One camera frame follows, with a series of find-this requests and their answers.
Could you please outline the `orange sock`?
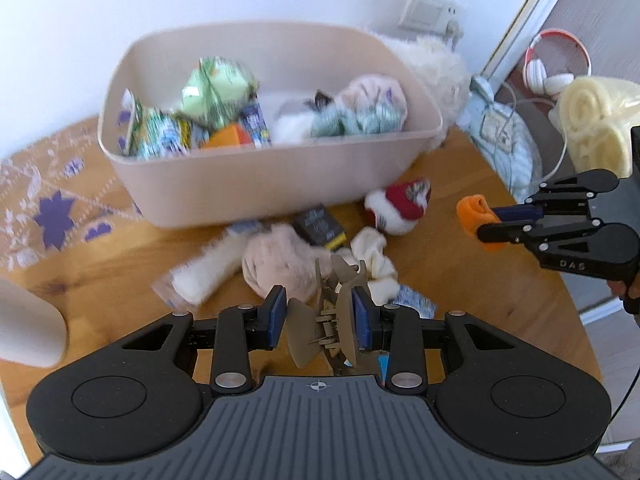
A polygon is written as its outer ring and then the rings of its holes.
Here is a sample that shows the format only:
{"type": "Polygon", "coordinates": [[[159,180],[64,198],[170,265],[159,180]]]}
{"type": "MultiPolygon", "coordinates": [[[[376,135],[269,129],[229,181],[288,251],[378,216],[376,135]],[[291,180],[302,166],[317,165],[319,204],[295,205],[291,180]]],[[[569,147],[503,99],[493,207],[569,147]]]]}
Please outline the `orange sock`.
{"type": "Polygon", "coordinates": [[[488,224],[499,224],[501,220],[495,214],[482,194],[475,194],[462,197],[457,202],[456,213],[463,231],[478,240],[477,232],[481,226],[488,224]]]}

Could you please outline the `beige hair claw clip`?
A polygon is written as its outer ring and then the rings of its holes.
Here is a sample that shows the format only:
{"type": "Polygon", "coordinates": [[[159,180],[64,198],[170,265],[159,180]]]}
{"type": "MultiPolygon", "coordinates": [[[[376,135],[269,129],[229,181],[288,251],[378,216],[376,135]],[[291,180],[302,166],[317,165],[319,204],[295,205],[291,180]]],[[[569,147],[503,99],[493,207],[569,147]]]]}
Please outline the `beige hair claw clip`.
{"type": "Polygon", "coordinates": [[[316,261],[314,302],[288,300],[285,329],[288,353],[298,368],[322,356],[335,376],[356,373],[360,350],[357,344],[353,292],[370,298],[368,272],[363,261],[349,264],[339,255],[331,256],[332,270],[324,278],[316,261]]]}

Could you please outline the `white bread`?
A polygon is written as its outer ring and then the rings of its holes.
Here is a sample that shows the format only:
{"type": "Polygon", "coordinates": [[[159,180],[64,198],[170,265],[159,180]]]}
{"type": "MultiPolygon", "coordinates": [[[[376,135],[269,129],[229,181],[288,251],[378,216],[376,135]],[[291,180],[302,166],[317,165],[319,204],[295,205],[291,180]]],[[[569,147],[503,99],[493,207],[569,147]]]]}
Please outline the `white bread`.
{"type": "Polygon", "coordinates": [[[152,284],[152,291],[172,312],[195,313],[240,270],[248,242],[263,229],[258,220],[233,223],[193,257],[163,274],[152,284]]]}

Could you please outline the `green scrunchie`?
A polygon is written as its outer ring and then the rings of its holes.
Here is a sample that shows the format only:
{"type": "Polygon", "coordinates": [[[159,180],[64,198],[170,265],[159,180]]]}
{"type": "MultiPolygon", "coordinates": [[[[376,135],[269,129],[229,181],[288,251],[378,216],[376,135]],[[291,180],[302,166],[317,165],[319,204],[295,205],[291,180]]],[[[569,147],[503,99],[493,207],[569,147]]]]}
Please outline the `green scrunchie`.
{"type": "Polygon", "coordinates": [[[400,131],[405,120],[405,110],[384,103],[363,110],[329,105],[314,115],[310,136],[376,136],[400,131]]]}

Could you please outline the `orange plastic bottle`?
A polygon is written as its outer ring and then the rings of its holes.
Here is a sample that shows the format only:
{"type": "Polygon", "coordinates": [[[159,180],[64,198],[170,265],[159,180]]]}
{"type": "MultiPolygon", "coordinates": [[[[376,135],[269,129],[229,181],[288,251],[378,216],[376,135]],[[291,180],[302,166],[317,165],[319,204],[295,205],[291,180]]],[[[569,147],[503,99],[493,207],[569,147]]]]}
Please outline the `orange plastic bottle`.
{"type": "Polygon", "coordinates": [[[200,145],[200,149],[236,148],[252,143],[253,139],[250,134],[238,122],[232,122],[232,124],[212,133],[209,139],[200,145]]]}

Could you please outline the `blue cartoon bear tissue pack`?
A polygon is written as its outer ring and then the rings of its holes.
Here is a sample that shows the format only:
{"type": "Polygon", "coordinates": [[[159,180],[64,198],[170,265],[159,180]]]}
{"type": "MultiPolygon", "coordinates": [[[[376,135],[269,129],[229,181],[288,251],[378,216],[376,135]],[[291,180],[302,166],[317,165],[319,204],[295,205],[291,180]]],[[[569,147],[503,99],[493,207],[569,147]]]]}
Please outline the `blue cartoon bear tissue pack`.
{"type": "Polygon", "coordinates": [[[390,362],[390,355],[387,352],[380,352],[378,354],[378,367],[380,368],[380,377],[381,377],[382,384],[386,383],[389,362],[390,362]]]}

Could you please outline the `light blue quilted cloth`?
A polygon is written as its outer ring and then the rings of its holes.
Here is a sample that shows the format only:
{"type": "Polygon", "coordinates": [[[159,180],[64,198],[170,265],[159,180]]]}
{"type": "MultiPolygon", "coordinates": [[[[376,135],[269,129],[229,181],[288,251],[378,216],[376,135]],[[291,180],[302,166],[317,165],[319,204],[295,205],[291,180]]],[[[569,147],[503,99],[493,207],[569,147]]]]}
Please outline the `light blue quilted cloth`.
{"type": "Polygon", "coordinates": [[[518,114],[518,98],[506,82],[474,75],[457,126],[483,155],[517,203],[542,176],[538,146],[518,114]]]}

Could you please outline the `pink knotted plush towel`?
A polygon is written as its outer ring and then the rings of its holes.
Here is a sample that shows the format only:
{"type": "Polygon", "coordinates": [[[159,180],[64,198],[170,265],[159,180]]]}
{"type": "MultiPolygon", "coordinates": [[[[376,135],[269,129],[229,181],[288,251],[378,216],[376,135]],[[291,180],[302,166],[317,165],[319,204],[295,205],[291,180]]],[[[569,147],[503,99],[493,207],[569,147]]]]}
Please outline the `pink knotted plush towel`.
{"type": "Polygon", "coordinates": [[[332,252],[311,246],[286,223],[273,224],[268,231],[250,238],[243,252],[245,283],[266,298],[273,286],[281,285],[288,298],[308,302],[317,295],[316,264],[327,278],[332,270],[332,252]]]}

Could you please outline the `cream scrunchie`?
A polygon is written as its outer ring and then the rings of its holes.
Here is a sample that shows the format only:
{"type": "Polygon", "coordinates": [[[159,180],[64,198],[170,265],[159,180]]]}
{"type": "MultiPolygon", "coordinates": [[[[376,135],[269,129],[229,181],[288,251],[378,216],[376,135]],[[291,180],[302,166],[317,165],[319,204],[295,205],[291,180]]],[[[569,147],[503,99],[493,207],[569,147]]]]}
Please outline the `cream scrunchie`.
{"type": "Polygon", "coordinates": [[[367,268],[368,287],[375,304],[391,304],[400,291],[398,273],[392,260],[384,254],[387,240],[378,230],[366,226],[350,243],[350,250],[357,262],[367,268]]]}

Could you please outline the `cream rolled towel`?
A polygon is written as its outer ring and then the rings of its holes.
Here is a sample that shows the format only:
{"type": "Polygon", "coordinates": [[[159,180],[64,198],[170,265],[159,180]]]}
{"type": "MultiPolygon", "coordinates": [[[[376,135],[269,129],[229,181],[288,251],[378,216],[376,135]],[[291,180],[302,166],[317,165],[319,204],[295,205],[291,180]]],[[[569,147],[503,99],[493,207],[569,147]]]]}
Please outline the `cream rolled towel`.
{"type": "Polygon", "coordinates": [[[556,103],[574,169],[632,175],[631,129],[639,125],[639,85],[611,77],[581,76],[556,103]]]}

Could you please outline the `black small box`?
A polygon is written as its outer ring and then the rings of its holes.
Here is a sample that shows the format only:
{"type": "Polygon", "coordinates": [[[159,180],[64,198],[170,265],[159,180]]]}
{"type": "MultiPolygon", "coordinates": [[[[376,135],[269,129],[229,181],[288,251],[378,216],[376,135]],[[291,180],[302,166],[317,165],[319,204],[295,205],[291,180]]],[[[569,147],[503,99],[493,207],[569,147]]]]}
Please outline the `black small box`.
{"type": "Polygon", "coordinates": [[[330,252],[340,249],[347,242],[345,229],[323,205],[296,214],[292,227],[309,245],[323,247],[330,252]]]}

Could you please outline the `white fluffy plush toy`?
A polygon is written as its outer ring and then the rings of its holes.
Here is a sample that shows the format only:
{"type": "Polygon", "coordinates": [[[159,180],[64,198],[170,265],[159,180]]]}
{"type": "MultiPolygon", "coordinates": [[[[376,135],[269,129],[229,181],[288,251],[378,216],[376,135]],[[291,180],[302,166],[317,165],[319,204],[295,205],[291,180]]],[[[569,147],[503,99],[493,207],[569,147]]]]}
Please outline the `white fluffy plush toy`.
{"type": "Polygon", "coordinates": [[[456,122],[469,99],[471,73],[464,59],[437,37],[419,36],[415,40],[405,40],[378,32],[372,32],[372,35],[409,67],[431,93],[442,113],[442,132],[427,144],[426,150],[434,151],[444,143],[448,129],[456,122]]]}

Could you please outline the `beige plastic storage bin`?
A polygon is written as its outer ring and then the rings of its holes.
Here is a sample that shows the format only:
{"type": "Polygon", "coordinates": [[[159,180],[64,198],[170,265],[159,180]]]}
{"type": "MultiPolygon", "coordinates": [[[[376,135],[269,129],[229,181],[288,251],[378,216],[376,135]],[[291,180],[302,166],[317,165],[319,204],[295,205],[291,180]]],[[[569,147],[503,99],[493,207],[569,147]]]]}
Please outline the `beige plastic storage bin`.
{"type": "Polygon", "coordinates": [[[292,214],[314,205],[359,200],[398,180],[445,135],[442,114],[414,73],[381,39],[363,30],[306,22],[254,21],[153,32],[130,44],[107,87],[99,144],[117,177],[160,228],[180,229],[292,214]],[[122,154],[122,96],[176,106],[203,55],[246,65],[259,81],[259,103],[273,122],[289,100],[337,92],[365,74],[395,78],[408,117],[398,133],[324,139],[275,148],[213,148],[186,156],[137,160],[122,154]]]}

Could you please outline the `dark snack packet in bin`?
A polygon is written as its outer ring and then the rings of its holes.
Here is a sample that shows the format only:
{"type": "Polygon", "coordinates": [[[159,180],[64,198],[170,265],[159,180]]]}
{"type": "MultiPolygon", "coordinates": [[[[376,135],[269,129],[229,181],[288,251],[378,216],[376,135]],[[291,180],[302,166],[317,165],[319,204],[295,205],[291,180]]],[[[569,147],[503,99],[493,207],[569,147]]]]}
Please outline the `dark snack packet in bin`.
{"type": "Polygon", "coordinates": [[[321,90],[317,90],[310,99],[306,99],[304,105],[316,114],[323,113],[325,110],[333,110],[335,107],[333,96],[321,90]]]}

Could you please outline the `green yellow snack packet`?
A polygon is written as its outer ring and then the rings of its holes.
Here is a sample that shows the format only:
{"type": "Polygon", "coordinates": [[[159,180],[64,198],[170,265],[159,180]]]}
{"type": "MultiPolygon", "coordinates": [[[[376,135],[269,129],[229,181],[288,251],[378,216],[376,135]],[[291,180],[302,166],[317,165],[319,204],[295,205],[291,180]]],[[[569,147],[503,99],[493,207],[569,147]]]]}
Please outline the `green yellow snack packet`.
{"type": "Polygon", "coordinates": [[[189,155],[212,136],[181,112],[142,105],[128,89],[122,95],[117,125],[126,126],[118,138],[120,154],[140,160],[189,155]]]}

